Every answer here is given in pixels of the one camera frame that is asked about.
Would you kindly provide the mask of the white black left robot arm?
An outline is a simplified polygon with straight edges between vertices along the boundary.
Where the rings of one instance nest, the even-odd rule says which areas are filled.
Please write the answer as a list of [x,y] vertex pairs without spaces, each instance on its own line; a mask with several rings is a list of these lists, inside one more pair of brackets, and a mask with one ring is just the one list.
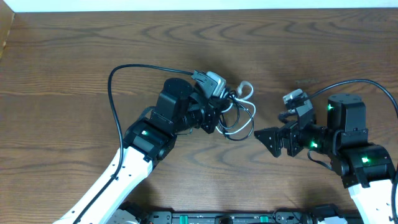
[[122,145],[100,178],[58,223],[107,223],[127,196],[174,148],[179,133],[203,129],[211,134],[229,106],[226,81],[217,74],[193,75],[191,85],[169,78],[157,104],[126,130]]

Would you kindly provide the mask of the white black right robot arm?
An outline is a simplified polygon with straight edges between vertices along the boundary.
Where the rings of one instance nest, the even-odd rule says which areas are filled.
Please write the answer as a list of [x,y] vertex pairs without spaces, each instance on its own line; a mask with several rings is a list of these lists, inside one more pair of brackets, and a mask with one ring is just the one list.
[[341,177],[364,223],[395,223],[392,191],[396,170],[385,147],[368,141],[366,106],[358,95],[339,93],[328,98],[327,125],[320,126],[309,96],[295,90],[283,97],[286,112],[280,128],[255,131],[274,157],[287,150],[291,157],[303,149],[330,158],[325,167]]

